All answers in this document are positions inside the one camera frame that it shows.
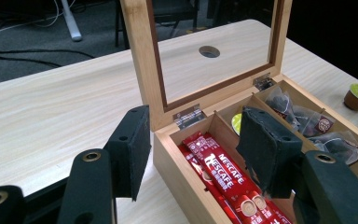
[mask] dark background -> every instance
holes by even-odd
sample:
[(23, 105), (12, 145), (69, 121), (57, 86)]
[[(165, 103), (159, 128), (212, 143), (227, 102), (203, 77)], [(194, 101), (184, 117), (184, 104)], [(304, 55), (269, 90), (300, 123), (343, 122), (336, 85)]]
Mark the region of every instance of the dark background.
[[(76, 0), (77, 3), (98, 1), (101, 0)], [(230, 7), (236, 3), (240, 3), (239, 6), (263, 4), (265, 0), (222, 1), (226, 7)], [(2, 16), (8, 13), (28, 20), (44, 18), (45, 13), (54, 11), (54, 8), (52, 0), (0, 0), (0, 13), (5, 12)], [(219, 24), (233, 19), (232, 11), (228, 10), (226, 13), (227, 15), (221, 15), (223, 19)], [(358, 78), (358, 0), (294, 0), (287, 36)]]

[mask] wooden frame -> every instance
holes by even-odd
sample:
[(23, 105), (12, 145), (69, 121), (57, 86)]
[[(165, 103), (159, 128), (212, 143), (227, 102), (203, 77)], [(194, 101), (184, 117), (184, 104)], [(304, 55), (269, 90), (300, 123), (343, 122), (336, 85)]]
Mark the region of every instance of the wooden frame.
[(280, 74), (291, 4), (291, 0), (275, 0), (266, 64), (168, 103), (151, 0), (121, 0), (141, 95), (144, 104), (150, 105), (152, 131), (172, 123), (172, 116), (184, 109), (200, 102), (200, 108), (206, 108), (251, 87), (257, 77)]

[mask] gray carpet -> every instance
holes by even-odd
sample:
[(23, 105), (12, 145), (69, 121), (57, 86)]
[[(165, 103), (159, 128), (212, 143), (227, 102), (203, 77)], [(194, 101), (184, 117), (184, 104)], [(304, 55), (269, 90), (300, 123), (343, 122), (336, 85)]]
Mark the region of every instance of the gray carpet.
[[(200, 0), (198, 26), (209, 26), (211, 21), (206, 19), (207, 0)], [(115, 47), (115, 2), (109, 1), (97, 6), (89, 5), (86, 10), (74, 13), (77, 26), (83, 36), (79, 42), (74, 42), (69, 35), (65, 20), (60, 16), (49, 27), (40, 25), (49, 24), (52, 20), (30, 23), (15, 28), (0, 31), (0, 51), (27, 50), (27, 49), (69, 49), (78, 50), (93, 57), (124, 50), (122, 33), (119, 35), (119, 46)], [(181, 21), (177, 35), (185, 33), (191, 28), (191, 21)], [(172, 27), (163, 27), (157, 24), (158, 40), (170, 38)], [(0, 57), (31, 58), (34, 60), (67, 65), (89, 60), (90, 58), (77, 53), (69, 52), (37, 52), (0, 54)], [(54, 67), (42, 63), (0, 60), (0, 82), (18, 77), (43, 72)]]

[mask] black cable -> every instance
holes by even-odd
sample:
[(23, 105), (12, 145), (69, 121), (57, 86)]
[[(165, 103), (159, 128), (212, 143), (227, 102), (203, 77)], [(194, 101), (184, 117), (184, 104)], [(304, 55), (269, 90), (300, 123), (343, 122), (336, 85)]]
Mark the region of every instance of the black cable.
[(77, 50), (71, 50), (71, 49), (25, 49), (25, 50), (6, 50), (6, 51), (0, 51), (0, 54), (10, 54), (10, 53), (41, 53), (41, 52), (69, 52), (69, 53), (77, 53), (84, 56), (87, 56), (91, 59), (94, 59), (95, 57), (92, 55), (89, 55), (88, 53), (84, 53)]
[(45, 61), (34, 60), (34, 59), (0, 57), (0, 60), (42, 63), (42, 64), (50, 66), (50, 67), (61, 67), (62, 66), (62, 65), (57, 64), (57, 63), (45, 62)]

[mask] black foam pad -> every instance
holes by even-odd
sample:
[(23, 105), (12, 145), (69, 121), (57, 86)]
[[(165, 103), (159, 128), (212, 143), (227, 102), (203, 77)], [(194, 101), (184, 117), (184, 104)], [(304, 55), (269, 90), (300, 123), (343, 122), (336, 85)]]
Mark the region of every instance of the black foam pad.
[(113, 165), (114, 197), (132, 197), (136, 201), (150, 154), (149, 107), (128, 111), (103, 147)]
[(290, 197), (292, 163), (301, 155), (302, 141), (269, 113), (244, 107), (237, 150), (253, 180), (273, 198)]

